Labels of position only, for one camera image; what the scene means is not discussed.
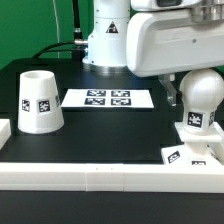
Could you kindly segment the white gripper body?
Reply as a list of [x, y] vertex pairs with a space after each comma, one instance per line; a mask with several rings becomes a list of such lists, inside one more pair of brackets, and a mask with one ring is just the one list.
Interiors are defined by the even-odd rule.
[[131, 0], [126, 58], [139, 77], [224, 65], [224, 0]]

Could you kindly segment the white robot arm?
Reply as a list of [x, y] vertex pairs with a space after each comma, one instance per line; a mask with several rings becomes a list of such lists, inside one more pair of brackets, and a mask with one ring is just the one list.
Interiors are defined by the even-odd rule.
[[86, 68], [101, 74], [129, 69], [155, 76], [168, 102], [181, 94], [175, 74], [224, 65], [224, 0], [93, 0], [94, 28]]

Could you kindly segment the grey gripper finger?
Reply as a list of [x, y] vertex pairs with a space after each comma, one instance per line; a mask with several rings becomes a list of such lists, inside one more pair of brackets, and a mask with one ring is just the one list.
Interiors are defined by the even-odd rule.
[[175, 81], [174, 74], [165, 74], [159, 76], [161, 85], [167, 92], [167, 101], [171, 106], [179, 105], [182, 102], [182, 92], [177, 90], [173, 84]]

